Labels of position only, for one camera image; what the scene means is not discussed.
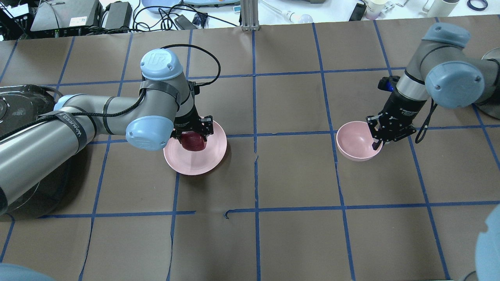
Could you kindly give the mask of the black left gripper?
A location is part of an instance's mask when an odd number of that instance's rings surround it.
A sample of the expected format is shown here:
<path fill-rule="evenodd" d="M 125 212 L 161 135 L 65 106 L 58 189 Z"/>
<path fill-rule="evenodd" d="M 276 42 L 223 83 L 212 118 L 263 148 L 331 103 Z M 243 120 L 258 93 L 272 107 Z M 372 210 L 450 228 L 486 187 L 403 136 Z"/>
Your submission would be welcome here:
<path fill-rule="evenodd" d="M 171 132 L 170 137 L 176 139 L 178 142 L 182 141 L 183 132 L 195 132 L 198 133 L 204 142 L 207 142 L 209 135 L 214 134 L 214 119 L 213 116 L 208 115 L 205 117 L 200 117 L 195 104 L 192 104 L 189 111 L 185 114 L 181 114 L 179 117 L 175 117 L 174 128 Z"/>

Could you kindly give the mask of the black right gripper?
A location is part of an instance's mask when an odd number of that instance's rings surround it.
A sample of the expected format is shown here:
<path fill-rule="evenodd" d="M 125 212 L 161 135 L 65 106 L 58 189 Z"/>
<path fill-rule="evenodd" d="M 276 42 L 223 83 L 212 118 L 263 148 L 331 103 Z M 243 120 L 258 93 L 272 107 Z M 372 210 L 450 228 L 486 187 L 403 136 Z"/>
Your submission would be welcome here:
<path fill-rule="evenodd" d="M 372 148 L 377 151 L 383 143 L 398 142 L 416 133 L 414 118 L 420 112 L 420 101 L 393 91 L 380 114 L 367 116 L 368 129 L 373 137 Z"/>

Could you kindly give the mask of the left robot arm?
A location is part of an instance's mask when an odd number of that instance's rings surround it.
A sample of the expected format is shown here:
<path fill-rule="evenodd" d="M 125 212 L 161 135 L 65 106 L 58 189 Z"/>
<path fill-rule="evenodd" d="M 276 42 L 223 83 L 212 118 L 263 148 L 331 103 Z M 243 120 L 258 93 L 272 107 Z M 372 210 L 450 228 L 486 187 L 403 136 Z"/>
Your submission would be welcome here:
<path fill-rule="evenodd" d="M 84 149 L 98 135 L 121 135 L 132 146 L 159 151 L 171 138 L 191 151 L 205 148 L 213 117 L 201 117 L 172 46 L 150 50 L 141 61 L 137 99 L 66 95 L 51 112 L 1 135 L 1 214 L 36 183 Z"/>

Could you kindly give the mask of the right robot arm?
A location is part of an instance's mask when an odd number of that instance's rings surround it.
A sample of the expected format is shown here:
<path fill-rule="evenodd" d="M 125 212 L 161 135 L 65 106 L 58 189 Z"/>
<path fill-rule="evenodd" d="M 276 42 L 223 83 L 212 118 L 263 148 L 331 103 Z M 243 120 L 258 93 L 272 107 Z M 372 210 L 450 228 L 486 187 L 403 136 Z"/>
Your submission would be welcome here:
<path fill-rule="evenodd" d="M 481 59 L 467 57 L 463 50 L 470 33 L 450 23 L 434 23 L 402 76 L 384 77 L 379 89 L 391 94 L 376 116 L 366 117 L 373 137 L 368 151 L 416 134 L 411 146 L 427 133 L 437 107 L 472 106 L 474 111 L 499 118 L 499 49 Z"/>

